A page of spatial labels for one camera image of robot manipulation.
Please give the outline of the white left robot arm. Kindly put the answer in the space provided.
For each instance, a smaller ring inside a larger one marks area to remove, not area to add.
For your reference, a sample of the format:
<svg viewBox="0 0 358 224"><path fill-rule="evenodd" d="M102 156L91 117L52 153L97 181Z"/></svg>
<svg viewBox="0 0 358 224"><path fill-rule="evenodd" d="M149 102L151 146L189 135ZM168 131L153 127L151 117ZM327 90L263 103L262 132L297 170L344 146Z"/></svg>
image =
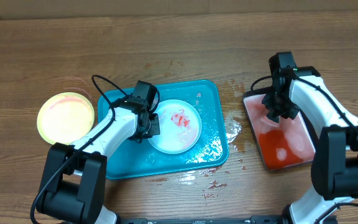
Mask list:
<svg viewBox="0 0 358 224"><path fill-rule="evenodd" d="M70 145L55 143L30 209L32 223L36 212L65 223L117 223L118 215L104 206L107 161L125 140L160 133L159 101L156 86L138 81L130 95L108 102L108 114L88 134Z"/></svg>

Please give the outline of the yellow plate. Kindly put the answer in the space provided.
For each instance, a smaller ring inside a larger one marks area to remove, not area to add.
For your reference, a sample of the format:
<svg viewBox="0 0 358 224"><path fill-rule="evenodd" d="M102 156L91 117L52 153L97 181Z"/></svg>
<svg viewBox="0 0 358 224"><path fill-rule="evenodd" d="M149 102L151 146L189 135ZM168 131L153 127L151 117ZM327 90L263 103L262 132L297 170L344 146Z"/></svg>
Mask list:
<svg viewBox="0 0 358 224"><path fill-rule="evenodd" d="M74 92L49 98L37 116L38 132L49 144L70 144L85 136L93 124L93 105L85 96Z"/></svg>

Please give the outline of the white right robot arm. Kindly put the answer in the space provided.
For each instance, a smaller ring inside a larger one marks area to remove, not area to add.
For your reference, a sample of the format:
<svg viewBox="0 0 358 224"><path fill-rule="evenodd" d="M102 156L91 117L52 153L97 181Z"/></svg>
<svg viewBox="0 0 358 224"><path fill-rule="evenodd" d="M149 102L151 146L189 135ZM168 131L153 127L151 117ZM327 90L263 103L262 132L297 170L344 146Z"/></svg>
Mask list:
<svg viewBox="0 0 358 224"><path fill-rule="evenodd" d="M268 119L294 119L301 111L318 136L312 185L277 221L336 223L335 210L358 207L358 117L335 99L314 67L298 67L291 52L279 52L268 63L272 86L262 100Z"/></svg>

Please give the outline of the light blue plate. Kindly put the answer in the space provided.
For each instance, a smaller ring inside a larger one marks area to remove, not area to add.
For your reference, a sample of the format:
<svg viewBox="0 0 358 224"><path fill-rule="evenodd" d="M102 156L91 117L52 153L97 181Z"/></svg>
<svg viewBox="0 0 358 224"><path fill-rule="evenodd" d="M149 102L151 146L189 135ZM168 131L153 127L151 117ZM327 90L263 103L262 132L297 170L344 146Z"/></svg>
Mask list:
<svg viewBox="0 0 358 224"><path fill-rule="evenodd" d="M157 110L160 134L149 139L158 151L179 154L190 150L201 136L201 117L196 109L182 100L165 100Z"/></svg>

